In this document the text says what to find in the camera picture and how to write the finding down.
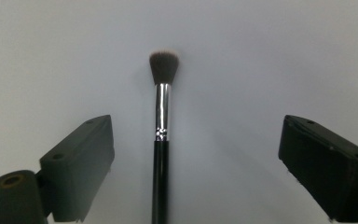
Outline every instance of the brush bristles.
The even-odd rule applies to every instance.
[[[150,67],[155,84],[172,84],[178,65],[179,59],[174,53],[159,51],[150,55]]]

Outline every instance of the white backdrop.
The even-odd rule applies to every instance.
[[[358,145],[352,0],[0,1],[0,175],[110,114],[116,158],[85,223],[150,223],[157,49],[181,63],[170,223],[329,223],[277,155],[286,114]]]

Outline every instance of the brush handle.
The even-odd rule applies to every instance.
[[[166,224],[168,213],[169,142],[155,141],[152,224]]]

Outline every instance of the silver band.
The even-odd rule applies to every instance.
[[[171,85],[156,85],[156,141],[169,141],[169,112]]]

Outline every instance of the makeup brush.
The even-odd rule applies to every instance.
[[[171,85],[178,64],[178,57],[168,51],[155,52],[150,56],[150,67],[156,85],[152,224],[167,223],[169,107]]]

